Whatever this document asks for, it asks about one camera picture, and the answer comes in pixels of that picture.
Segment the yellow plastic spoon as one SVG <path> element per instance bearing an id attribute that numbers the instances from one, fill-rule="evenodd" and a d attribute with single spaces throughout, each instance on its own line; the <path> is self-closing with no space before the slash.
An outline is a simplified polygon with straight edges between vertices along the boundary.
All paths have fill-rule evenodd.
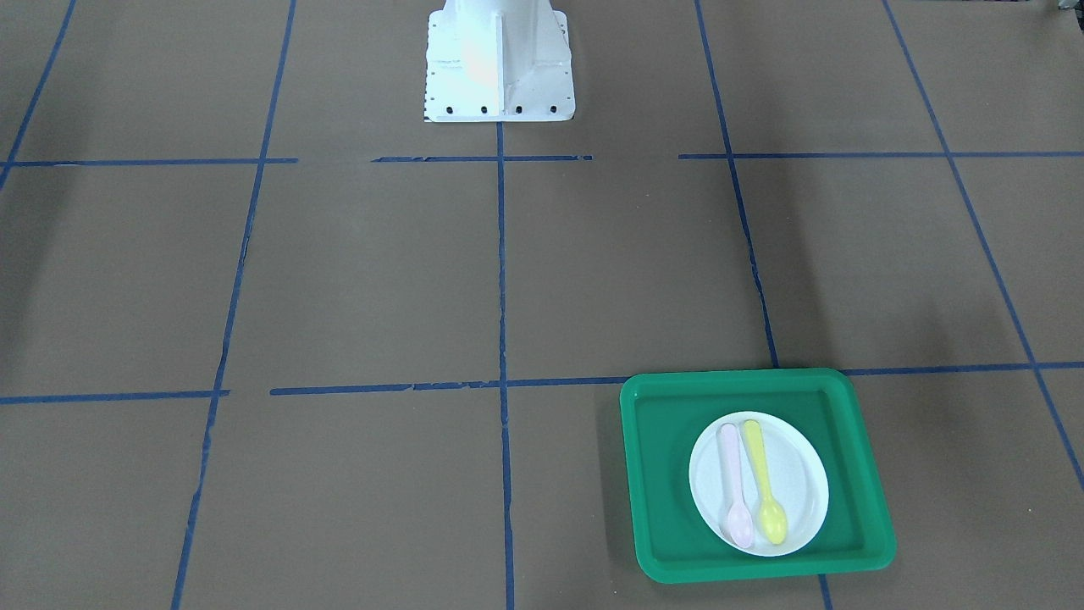
<path id="1" fill-rule="evenodd" d="M 773 493 L 766 443 L 764 443 L 761 424 L 754 419 L 744 421 L 743 439 L 750 466 L 754 471 L 754 486 L 759 494 L 756 522 L 761 525 L 762 533 L 769 543 L 779 546 L 788 535 L 788 518 Z"/>

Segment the white round plate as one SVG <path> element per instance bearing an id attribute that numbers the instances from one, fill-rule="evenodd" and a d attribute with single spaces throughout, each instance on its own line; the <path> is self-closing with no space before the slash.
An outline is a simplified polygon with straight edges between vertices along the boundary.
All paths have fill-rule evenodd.
<path id="1" fill-rule="evenodd" d="M 759 494 L 754 486 L 754 471 L 750 466 L 743 439 L 743 423 L 754 419 L 761 424 L 766 443 L 772 490 L 788 518 L 788 535 L 779 546 L 769 543 L 756 522 Z M 754 544 L 749 549 L 737 548 L 722 525 L 727 510 L 727 491 L 722 478 L 721 457 L 717 432 L 722 424 L 737 428 L 740 464 L 743 464 L 744 502 L 754 521 Z M 701 520 L 712 534 L 735 551 L 756 558 L 780 558 L 805 549 L 823 529 L 827 520 L 829 490 L 827 471 L 816 449 L 798 432 L 792 424 L 760 412 L 724 414 L 704 428 L 691 451 L 689 490 Z"/>

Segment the green plastic tray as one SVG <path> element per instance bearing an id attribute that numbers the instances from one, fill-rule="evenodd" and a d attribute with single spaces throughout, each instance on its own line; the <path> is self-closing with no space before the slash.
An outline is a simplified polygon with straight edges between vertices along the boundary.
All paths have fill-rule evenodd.
<path id="1" fill-rule="evenodd" d="M 620 394 L 635 555 L 659 583 L 722 582 L 880 570 L 896 535 L 854 386 L 836 369 L 638 374 Z M 756 558 L 711 533 L 694 505 L 694 441 L 724 414 L 773 414 L 816 449 L 827 473 L 826 522 L 802 551 Z"/>

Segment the pink plastic spoon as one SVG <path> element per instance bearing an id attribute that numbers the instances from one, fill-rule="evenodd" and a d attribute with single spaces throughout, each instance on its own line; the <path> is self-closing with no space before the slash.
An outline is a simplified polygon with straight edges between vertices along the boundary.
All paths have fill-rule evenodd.
<path id="1" fill-rule="evenodd" d="M 754 521 L 744 499 L 743 464 L 734 424 L 720 426 L 717 447 L 720 451 L 722 478 L 728 499 L 722 525 L 737 548 L 749 549 L 754 544 Z"/>

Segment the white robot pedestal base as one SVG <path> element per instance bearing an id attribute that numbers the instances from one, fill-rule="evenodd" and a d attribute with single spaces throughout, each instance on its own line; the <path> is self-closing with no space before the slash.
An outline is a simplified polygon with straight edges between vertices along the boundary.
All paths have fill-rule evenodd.
<path id="1" fill-rule="evenodd" d="M 550 1 L 446 1 L 427 35 L 423 120 L 573 119 L 569 24 Z"/>

